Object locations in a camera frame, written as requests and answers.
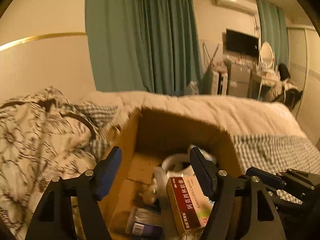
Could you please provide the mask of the red white medicine box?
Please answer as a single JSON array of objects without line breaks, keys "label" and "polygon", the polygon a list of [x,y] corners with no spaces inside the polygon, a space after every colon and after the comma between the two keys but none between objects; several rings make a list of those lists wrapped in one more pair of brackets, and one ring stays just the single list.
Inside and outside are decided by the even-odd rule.
[{"label": "red white medicine box", "polygon": [[203,194],[197,178],[171,177],[166,188],[178,235],[203,229],[214,203]]}]

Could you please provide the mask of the white bear plush toy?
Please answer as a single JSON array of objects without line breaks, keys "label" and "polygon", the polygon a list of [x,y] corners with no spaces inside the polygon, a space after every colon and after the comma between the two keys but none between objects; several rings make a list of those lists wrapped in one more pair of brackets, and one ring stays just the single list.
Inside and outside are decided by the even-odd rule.
[{"label": "white bear plush toy", "polygon": [[168,171],[157,166],[153,170],[152,184],[139,195],[144,204],[159,209],[168,208],[170,201],[167,193]]}]

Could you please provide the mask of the checkered bed sheet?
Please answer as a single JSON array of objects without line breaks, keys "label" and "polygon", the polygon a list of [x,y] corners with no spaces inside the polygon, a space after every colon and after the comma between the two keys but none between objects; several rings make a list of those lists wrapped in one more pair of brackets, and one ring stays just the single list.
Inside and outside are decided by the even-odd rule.
[{"label": "checkered bed sheet", "polygon": [[319,150],[308,138],[257,134],[231,139],[243,174],[252,166],[271,174],[288,168],[319,174]]}]

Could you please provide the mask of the floral pillow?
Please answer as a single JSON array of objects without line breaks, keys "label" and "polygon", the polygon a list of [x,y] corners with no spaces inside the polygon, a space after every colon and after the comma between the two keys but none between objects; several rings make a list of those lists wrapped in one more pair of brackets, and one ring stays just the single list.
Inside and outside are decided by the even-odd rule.
[{"label": "floral pillow", "polygon": [[74,105],[54,87],[1,103],[1,219],[17,239],[54,176],[74,178],[96,166],[117,110]]}]

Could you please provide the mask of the chair with clothes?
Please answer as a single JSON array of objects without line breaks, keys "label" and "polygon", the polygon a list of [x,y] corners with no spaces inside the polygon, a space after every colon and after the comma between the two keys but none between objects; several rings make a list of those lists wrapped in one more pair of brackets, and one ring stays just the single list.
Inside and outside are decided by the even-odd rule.
[{"label": "chair with clothes", "polygon": [[278,65],[280,81],[277,82],[264,96],[264,102],[279,102],[290,111],[301,100],[303,90],[291,79],[291,75],[284,63]]}]

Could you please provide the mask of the cream fluffy blanket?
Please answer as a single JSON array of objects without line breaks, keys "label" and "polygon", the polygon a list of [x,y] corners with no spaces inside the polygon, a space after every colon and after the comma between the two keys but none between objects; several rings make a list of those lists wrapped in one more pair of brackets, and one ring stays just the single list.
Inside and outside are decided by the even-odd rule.
[{"label": "cream fluffy blanket", "polygon": [[81,103],[118,106],[116,124],[124,124],[136,108],[162,110],[204,121],[231,135],[272,134],[306,137],[295,117],[282,103],[220,95],[169,96],[143,91],[90,92]]}]

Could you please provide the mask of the white dressing table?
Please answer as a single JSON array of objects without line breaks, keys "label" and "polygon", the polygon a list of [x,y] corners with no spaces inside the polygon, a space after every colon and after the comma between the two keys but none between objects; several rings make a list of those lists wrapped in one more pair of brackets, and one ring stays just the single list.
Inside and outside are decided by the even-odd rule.
[{"label": "white dressing table", "polygon": [[260,73],[255,70],[251,71],[249,80],[248,97],[251,99],[260,100],[262,88],[273,87],[280,81],[280,77],[273,73]]}]

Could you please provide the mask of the grey mini fridge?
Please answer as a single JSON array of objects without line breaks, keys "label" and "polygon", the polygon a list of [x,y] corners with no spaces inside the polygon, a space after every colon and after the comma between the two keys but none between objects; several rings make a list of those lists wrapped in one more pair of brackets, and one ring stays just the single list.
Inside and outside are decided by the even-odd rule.
[{"label": "grey mini fridge", "polygon": [[247,65],[225,61],[228,70],[227,94],[239,98],[246,98],[249,90],[251,69]]}]

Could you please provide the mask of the clear water jug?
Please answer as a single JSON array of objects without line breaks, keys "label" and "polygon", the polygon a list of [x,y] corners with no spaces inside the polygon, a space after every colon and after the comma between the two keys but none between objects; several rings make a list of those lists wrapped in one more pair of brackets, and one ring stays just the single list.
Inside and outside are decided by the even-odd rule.
[{"label": "clear water jug", "polygon": [[199,88],[196,81],[191,81],[185,88],[185,95],[199,95]]}]

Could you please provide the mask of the oval vanity mirror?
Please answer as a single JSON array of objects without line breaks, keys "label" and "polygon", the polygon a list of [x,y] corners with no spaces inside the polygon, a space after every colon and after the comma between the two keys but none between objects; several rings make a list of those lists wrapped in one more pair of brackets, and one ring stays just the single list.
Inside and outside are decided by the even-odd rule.
[{"label": "oval vanity mirror", "polygon": [[264,42],[259,51],[259,67],[262,70],[272,70],[274,67],[274,62],[274,51],[268,42]]}]

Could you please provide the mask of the white crate shelf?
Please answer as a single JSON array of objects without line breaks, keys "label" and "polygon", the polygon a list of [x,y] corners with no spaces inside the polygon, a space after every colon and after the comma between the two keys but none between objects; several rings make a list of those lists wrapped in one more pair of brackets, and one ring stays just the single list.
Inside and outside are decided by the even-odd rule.
[{"label": "white crate shelf", "polygon": [[217,72],[212,68],[204,75],[204,94],[226,95],[228,85],[228,73]]}]

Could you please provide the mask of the white louvered wardrobe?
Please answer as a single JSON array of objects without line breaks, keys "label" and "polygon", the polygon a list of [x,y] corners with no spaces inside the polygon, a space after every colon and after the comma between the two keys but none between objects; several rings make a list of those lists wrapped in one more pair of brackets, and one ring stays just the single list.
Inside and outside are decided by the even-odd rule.
[{"label": "white louvered wardrobe", "polygon": [[300,128],[319,144],[319,35],[311,28],[288,27],[289,71],[303,89],[301,100],[294,107]]}]

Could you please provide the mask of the green curtain left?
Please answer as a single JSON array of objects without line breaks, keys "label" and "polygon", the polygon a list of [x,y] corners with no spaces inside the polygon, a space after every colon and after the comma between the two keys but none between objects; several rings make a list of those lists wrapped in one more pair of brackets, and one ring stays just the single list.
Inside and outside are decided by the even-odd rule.
[{"label": "green curtain left", "polygon": [[193,0],[86,0],[96,89],[182,96],[203,70]]}]

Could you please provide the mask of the green curtain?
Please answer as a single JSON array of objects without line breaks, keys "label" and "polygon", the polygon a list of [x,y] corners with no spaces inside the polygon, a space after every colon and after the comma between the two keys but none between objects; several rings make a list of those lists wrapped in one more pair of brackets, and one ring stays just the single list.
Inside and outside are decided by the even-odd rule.
[{"label": "green curtain", "polygon": [[193,0],[86,0],[96,89],[182,96],[203,70]]},{"label": "green curtain", "polygon": [[268,42],[274,52],[275,64],[289,62],[289,44],[283,9],[267,0],[256,0],[262,43]]}]

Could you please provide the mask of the green curtain right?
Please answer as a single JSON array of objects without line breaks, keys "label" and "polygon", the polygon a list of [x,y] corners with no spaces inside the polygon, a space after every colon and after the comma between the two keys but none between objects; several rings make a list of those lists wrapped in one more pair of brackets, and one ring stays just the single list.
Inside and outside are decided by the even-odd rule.
[{"label": "green curtain right", "polygon": [[262,43],[268,42],[274,52],[275,64],[289,62],[289,44],[283,9],[267,0],[256,0]]}]

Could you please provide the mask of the white air conditioner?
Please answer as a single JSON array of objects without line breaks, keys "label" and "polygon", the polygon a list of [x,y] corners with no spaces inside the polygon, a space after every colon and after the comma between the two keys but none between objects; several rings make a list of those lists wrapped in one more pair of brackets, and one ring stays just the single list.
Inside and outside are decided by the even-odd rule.
[{"label": "white air conditioner", "polygon": [[219,7],[232,9],[249,15],[256,15],[258,12],[256,3],[248,0],[215,0],[215,4]]}]

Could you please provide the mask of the black wall television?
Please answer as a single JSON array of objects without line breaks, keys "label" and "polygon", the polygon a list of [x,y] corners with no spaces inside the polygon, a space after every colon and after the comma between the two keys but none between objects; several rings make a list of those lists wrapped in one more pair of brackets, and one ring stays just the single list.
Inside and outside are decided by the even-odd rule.
[{"label": "black wall television", "polygon": [[259,57],[259,39],[227,29],[226,50],[257,58]]}]

